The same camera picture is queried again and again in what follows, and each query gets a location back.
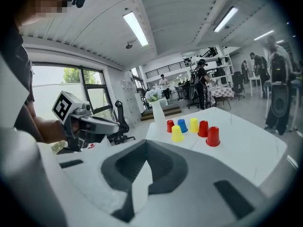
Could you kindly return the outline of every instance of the red cup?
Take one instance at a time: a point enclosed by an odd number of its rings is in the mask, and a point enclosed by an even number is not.
[[[175,126],[174,122],[172,120],[167,120],[167,132],[171,133],[171,128]]]
[[[206,143],[207,143],[207,145],[209,145],[211,147],[216,147],[220,144],[219,128],[218,127],[210,127],[209,128]]]
[[[198,136],[207,137],[207,134],[208,134],[208,122],[207,121],[201,121],[200,125],[199,125]]]

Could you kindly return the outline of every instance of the floor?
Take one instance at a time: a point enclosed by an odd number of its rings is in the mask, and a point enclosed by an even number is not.
[[[244,85],[245,93],[241,93],[242,95],[245,95],[245,98],[241,98],[240,101],[238,101],[237,98],[233,98],[230,100],[230,104],[232,109],[229,109],[228,104],[225,102],[224,106],[222,102],[218,102],[217,107],[223,110],[226,110],[238,117],[241,117],[261,128],[265,127],[265,111],[266,111],[266,100],[261,98],[260,92],[257,92],[257,89],[253,88],[253,97],[250,96],[250,85],[245,84]],[[296,126],[298,128],[299,132],[303,132],[303,110],[301,106],[298,110],[298,116],[296,119]],[[171,119],[175,117],[180,117],[186,114],[191,114],[194,112],[197,112],[198,109],[196,106],[188,108],[182,108],[182,113],[167,116],[166,119]],[[289,117],[289,125],[292,122],[292,115],[294,113],[294,103],[292,103],[292,108],[290,111],[290,117]],[[149,125],[154,122],[154,120],[147,120],[140,122],[139,125],[135,129],[130,129],[128,132],[128,136],[135,136],[136,139],[142,140],[145,138]],[[275,133],[275,130],[271,130],[273,134],[275,134],[278,138],[283,140],[287,145],[287,154],[290,155],[294,160],[297,162],[300,161],[300,157],[302,154],[303,149],[303,138],[301,138],[296,132],[286,132],[284,135],[280,136]]]

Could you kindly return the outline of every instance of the staircase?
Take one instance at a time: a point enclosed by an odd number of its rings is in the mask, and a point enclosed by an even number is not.
[[[178,104],[166,105],[166,106],[162,107],[162,109],[163,109],[165,116],[178,114],[178,113],[182,112]],[[153,118],[154,117],[153,117],[152,109],[148,109],[142,113],[141,121],[145,121],[145,120],[149,120],[149,119],[153,119]]]

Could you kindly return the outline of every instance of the window frame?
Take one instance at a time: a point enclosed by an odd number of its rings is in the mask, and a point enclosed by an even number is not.
[[[65,67],[65,68],[75,68],[75,69],[78,69],[79,70],[80,83],[82,84],[82,89],[84,90],[84,94],[85,94],[86,100],[90,104],[90,108],[91,108],[92,113],[93,114],[97,114],[97,113],[100,113],[102,111],[111,109],[112,110],[112,114],[113,114],[113,116],[115,118],[115,121],[116,122],[118,121],[116,113],[114,111],[114,106],[112,104],[111,98],[110,98],[109,93],[108,93],[106,82],[105,81],[102,82],[102,80],[105,80],[105,77],[104,77],[104,74],[103,74],[102,70],[96,70],[96,69],[92,69],[92,68],[88,68],[88,67],[83,67],[83,66],[74,66],[74,65],[62,64],[62,63],[54,63],[54,62],[38,62],[38,61],[33,61],[32,63],[33,63],[34,66],[36,65],[36,66]],[[86,84],[85,83],[85,79],[84,79],[84,72],[83,72],[83,70],[90,70],[90,71],[99,73],[100,74],[101,83],[105,83],[105,84]],[[88,89],[104,89],[105,95],[107,97],[107,102],[109,103],[109,105],[104,106],[104,107],[100,107],[100,108],[97,108],[97,109],[94,109],[93,106],[92,106],[90,97],[89,97]]]

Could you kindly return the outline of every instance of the plastic cup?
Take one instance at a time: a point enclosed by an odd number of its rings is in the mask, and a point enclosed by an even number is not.
[[[175,125],[171,128],[172,131],[172,136],[171,139],[173,140],[173,142],[180,142],[182,140],[184,140],[184,136],[181,132],[181,128],[179,125]]]
[[[218,127],[210,127],[209,128],[206,143],[207,143],[207,145],[209,145],[211,147],[216,147],[220,144],[219,128]]]
[[[190,132],[192,133],[198,133],[199,132],[199,124],[197,118],[191,118],[190,119]]]
[[[181,132],[182,132],[182,133],[185,133],[185,132],[188,131],[188,128],[186,127],[186,124],[185,124],[185,120],[184,120],[184,119],[179,119],[179,120],[178,120],[178,125],[180,126]]]
[[[199,126],[199,133],[198,136],[200,137],[207,137],[208,135],[208,122],[201,121]]]
[[[175,126],[174,122],[172,120],[167,120],[167,132],[171,133],[171,128]]]

